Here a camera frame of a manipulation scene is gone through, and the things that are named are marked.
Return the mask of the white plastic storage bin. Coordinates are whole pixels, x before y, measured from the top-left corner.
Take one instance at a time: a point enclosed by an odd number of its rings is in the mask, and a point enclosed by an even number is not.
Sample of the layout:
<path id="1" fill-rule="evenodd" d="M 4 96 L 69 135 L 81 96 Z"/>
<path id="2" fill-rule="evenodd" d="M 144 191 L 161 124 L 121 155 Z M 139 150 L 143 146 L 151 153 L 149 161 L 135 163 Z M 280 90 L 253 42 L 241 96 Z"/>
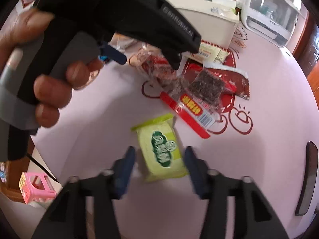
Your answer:
<path id="1" fill-rule="evenodd" d="M 239 23 L 235 10 L 207 0 L 167 0 L 200 33 L 202 40 L 227 49 Z"/>

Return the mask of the white medicine storage box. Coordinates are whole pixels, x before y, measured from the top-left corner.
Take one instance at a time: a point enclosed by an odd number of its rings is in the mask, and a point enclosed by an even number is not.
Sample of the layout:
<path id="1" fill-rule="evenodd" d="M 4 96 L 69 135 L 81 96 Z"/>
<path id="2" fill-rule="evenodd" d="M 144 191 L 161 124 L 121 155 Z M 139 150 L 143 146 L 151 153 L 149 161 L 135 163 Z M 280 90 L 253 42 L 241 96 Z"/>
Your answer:
<path id="1" fill-rule="evenodd" d="M 308 16 L 301 0 L 236 0 L 236 6 L 247 29 L 279 48 L 297 47 Z"/>

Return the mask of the red snack bag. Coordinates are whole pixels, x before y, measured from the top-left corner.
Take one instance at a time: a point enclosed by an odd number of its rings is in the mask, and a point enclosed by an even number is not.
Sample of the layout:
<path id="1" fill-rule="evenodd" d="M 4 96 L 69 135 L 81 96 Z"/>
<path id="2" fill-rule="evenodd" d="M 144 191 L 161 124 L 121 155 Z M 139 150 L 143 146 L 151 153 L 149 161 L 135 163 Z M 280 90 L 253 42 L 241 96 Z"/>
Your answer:
<path id="1" fill-rule="evenodd" d="M 158 49 L 140 49 L 129 58 L 128 64 L 144 77 L 141 91 L 147 98 L 158 99 L 162 91 L 174 96 L 189 85 L 189 81 L 177 74 Z"/>

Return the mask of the black smartphone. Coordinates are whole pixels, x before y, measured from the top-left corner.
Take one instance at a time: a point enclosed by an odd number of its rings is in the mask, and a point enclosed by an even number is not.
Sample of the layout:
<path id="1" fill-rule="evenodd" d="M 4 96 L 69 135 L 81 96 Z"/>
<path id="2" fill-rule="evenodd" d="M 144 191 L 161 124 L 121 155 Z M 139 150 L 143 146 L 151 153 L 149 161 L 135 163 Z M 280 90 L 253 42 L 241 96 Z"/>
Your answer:
<path id="1" fill-rule="evenodd" d="M 318 148 L 312 141 L 309 141 L 306 145 L 304 178 L 298 204 L 295 210 L 296 216 L 303 216 L 307 214 L 314 195 L 317 174 Z"/>

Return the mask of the pink plastic stool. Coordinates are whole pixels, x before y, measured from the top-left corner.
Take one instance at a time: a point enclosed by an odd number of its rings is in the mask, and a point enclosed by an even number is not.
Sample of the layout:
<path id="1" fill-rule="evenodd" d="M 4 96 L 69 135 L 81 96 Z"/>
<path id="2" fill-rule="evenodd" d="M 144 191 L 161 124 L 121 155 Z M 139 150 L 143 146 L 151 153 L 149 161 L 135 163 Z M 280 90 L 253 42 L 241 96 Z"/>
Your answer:
<path id="1" fill-rule="evenodd" d="M 49 202 L 57 196 L 46 173 L 23 172 L 20 177 L 19 188 L 26 204 L 33 201 Z"/>

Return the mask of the green snack packet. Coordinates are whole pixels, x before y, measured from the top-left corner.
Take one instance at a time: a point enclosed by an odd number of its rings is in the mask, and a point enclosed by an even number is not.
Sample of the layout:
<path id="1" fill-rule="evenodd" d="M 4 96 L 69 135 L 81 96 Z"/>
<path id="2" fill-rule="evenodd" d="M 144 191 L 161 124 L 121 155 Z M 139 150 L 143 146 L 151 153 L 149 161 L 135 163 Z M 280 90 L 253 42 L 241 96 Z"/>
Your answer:
<path id="1" fill-rule="evenodd" d="M 184 177 L 188 171 L 173 129 L 174 116 L 164 114 L 131 127 L 137 134 L 146 172 L 144 180 L 154 182 Z"/>

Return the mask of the dark red foil snack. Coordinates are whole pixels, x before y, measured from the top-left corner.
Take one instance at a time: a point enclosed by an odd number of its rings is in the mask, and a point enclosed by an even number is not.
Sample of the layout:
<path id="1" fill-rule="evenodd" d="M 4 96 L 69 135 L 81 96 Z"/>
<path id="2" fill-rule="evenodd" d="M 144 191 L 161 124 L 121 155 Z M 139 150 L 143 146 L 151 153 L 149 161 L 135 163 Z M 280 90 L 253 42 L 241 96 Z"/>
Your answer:
<path id="1" fill-rule="evenodd" d="M 231 66 L 205 61 L 203 66 L 213 74 L 236 87 L 235 95 L 245 99 L 250 99 L 250 86 L 248 73 Z"/>

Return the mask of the green tissue box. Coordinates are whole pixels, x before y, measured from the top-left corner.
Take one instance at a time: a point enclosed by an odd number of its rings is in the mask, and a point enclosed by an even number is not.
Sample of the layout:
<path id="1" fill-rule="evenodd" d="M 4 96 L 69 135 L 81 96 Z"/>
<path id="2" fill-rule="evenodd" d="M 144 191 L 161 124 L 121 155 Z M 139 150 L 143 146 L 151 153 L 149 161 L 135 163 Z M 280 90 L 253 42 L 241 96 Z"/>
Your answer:
<path id="1" fill-rule="evenodd" d="M 220 4 L 224 7 L 231 9 L 236 14 L 236 1 L 235 0 L 212 0 L 212 2 Z"/>

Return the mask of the cream Lipo biscuit packet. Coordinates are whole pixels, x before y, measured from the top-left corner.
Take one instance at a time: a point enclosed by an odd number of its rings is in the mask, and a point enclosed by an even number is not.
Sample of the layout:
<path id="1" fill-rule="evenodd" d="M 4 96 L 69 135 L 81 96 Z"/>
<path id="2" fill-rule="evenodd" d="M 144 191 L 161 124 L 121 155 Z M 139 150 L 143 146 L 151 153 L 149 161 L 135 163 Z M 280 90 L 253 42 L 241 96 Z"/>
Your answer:
<path id="1" fill-rule="evenodd" d="M 201 64 L 206 61 L 223 64 L 228 55 L 230 55 L 228 50 L 205 40 L 201 40 L 198 53 L 185 52 L 183 54 L 183 56 Z"/>

